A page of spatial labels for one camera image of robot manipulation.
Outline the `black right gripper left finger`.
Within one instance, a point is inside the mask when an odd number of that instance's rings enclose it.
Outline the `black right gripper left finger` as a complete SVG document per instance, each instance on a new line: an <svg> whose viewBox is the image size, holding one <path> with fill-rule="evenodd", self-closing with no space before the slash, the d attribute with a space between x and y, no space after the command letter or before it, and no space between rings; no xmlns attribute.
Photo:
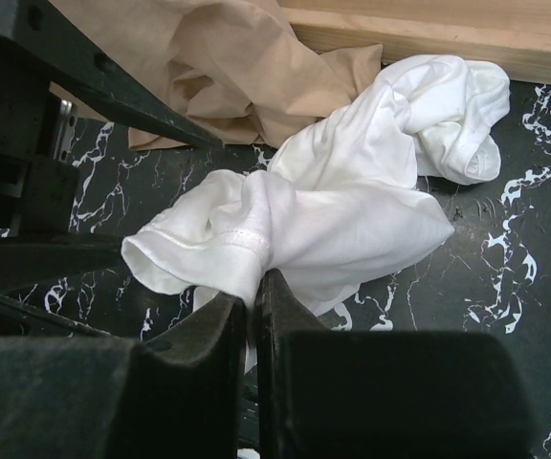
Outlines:
<svg viewBox="0 0 551 459"><path fill-rule="evenodd" d="M0 458L233 458L244 318L220 295L143 342L0 296Z"/></svg>

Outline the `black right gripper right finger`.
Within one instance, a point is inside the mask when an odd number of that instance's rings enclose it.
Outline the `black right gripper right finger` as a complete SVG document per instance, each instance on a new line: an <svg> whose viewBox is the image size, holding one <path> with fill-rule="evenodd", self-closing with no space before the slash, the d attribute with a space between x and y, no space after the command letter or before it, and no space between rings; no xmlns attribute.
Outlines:
<svg viewBox="0 0 551 459"><path fill-rule="evenodd" d="M452 331L332 331L283 274L253 313L264 458L527 458L536 423L507 349Z"/></svg>

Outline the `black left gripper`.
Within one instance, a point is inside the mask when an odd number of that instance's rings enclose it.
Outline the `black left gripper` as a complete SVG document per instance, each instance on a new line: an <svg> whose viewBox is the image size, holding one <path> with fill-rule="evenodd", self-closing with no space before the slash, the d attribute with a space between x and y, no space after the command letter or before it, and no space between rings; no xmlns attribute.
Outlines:
<svg viewBox="0 0 551 459"><path fill-rule="evenodd" d="M120 237L65 233L76 122L53 82L116 123L197 147L223 142L166 106L48 1L0 1L0 293L122 263Z"/></svg>

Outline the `white t shirt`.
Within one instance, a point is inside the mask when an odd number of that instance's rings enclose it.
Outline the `white t shirt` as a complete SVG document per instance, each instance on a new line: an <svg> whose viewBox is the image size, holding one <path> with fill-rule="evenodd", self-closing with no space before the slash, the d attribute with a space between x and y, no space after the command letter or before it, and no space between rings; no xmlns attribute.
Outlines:
<svg viewBox="0 0 551 459"><path fill-rule="evenodd" d="M280 270L311 311L418 263L453 232L422 176L494 180L492 127L510 109L498 65L417 55L385 67L351 104L290 137L268 167L212 171L136 234L121 255L146 288L196 286L252 305Z"/></svg>

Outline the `beige t shirt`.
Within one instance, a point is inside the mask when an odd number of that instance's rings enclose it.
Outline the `beige t shirt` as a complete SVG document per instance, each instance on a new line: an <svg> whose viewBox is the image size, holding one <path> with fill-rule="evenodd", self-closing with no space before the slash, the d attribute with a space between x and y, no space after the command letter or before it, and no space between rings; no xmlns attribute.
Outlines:
<svg viewBox="0 0 551 459"><path fill-rule="evenodd" d="M379 44L324 54L275 1L59 1L57 9L169 108L227 143L278 147L351 103Z"/></svg>

